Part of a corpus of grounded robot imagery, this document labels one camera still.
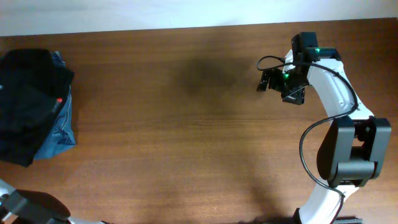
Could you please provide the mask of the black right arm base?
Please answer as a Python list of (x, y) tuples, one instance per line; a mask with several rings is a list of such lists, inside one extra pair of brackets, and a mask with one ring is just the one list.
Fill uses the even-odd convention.
[(294, 224), (363, 224), (362, 218), (357, 217), (338, 217), (336, 219), (332, 219), (332, 217), (328, 218), (305, 218), (304, 215), (300, 214), (300, 209), (297, 208), (295, 213), (293, 214), (291, 223)]

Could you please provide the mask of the dark green t-shirt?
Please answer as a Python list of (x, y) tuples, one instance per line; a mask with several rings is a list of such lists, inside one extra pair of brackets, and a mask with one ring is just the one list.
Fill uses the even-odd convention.
[(1, 90), (1, 160), (30, 166), (61, 104), (30, 85)]

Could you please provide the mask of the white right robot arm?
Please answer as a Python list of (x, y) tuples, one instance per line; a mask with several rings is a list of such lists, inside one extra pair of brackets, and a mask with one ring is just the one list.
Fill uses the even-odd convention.
[(292, 48), (281, 64), (261, 69), (258, 91), (272, 89), (282, 101), (302, 105), (306, 86), (314, 87), (327, 117), (310, 125), (299, 144), (317, 126), (330, 127), (317, 153), (319, 177), (309, 170), (303, 148), (303, 168), (315, 182), (304, 206), (297, 208), (287, 223), (362, 223), (356, 217), (339, 216), (346, 199), (381, 173), (391, 136), (391, 124), (367, 109), (345, 74), (339, 52), (319, 47), (315, 32), (301, 32), (292, 38)]

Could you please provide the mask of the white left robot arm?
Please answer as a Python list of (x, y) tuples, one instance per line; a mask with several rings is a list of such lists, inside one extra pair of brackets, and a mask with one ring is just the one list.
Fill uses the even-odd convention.
[(109, 224), (71, 216), (69, 209), (53, 195), (16, 189), (1, 181), (1, 224)]

